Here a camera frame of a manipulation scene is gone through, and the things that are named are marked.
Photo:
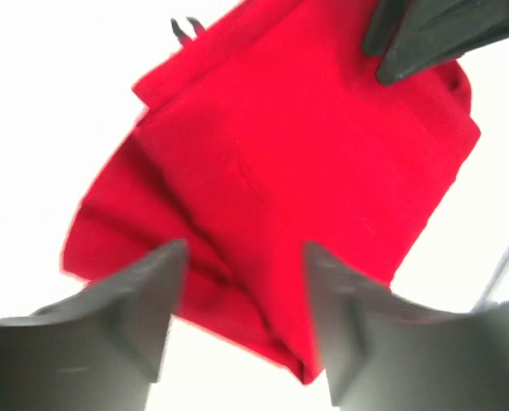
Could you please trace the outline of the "red skirt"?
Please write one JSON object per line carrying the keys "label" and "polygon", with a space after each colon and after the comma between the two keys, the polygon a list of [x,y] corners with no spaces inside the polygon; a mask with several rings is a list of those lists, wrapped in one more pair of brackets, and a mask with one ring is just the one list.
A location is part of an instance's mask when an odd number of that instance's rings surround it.
{"label": "red skirt", "polygon": [[321,371],[302,246],[389,284],[480,132],[456,62],[393,86],[361,51],[372,1],[244,1],[135,86],[142,117],[80,203],[62,267],[91,283],[190,249],[179,314]]}

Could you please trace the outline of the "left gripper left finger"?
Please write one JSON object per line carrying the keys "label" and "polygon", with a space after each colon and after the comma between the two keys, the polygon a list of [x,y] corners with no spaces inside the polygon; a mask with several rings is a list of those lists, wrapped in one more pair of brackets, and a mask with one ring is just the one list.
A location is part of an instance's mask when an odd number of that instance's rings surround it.
{"label": "left gripper left finger", "polygon": [[0,411],[142,410],[188,250],[172,241],[26,317],[0,319]]}

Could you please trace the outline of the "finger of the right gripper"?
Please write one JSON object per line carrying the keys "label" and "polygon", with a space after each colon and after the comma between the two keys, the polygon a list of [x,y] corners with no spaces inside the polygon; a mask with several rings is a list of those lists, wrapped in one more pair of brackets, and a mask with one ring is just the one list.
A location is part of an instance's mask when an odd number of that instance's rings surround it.
{"label": "finger of the right gripper", "polygon": [[376,70],[382,85],[509,38],[507,1],[414,1]]}
{"label": "finger of the right gripper", "polygon": [[380,0],[364,33],[362,50],[366,56],[381,56],[414,1]]}

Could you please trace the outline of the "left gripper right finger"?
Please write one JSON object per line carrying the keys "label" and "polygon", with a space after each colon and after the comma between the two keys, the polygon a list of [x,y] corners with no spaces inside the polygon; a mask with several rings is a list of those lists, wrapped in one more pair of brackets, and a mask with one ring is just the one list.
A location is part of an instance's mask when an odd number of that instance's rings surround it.
{"label": "left gripper right finger", "polygon": [[317,352],[342,410],[509,410],[509,301],[449,313],[407,301],[309,242]]}

